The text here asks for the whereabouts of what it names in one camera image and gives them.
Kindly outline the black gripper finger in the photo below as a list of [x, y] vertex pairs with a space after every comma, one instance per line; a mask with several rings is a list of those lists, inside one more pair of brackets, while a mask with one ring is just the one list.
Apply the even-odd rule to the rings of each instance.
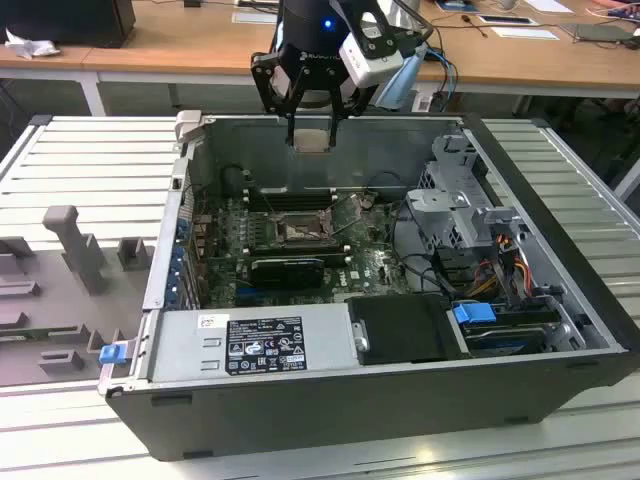
[[277, 53], [255, 53], [251, 57], [251, 73], [264, 109], [287, 120], [286, 144], [292, 146], [296, 111], [306, 92], [306, 73], [301, 71], [294, 79], [290, 79], [287, 93], [279, 96], [271, 83], [277, 68], [284, 71]]
[[358, 117], [366, 110], [375, 93], [375, 86], [357, 88], [347, 103], [343, 102], [341, 89], [337, 84], [331, 84], [328, 93], [332, 108], [329, 146], [335, 147], [339, 123], [350, 117]]

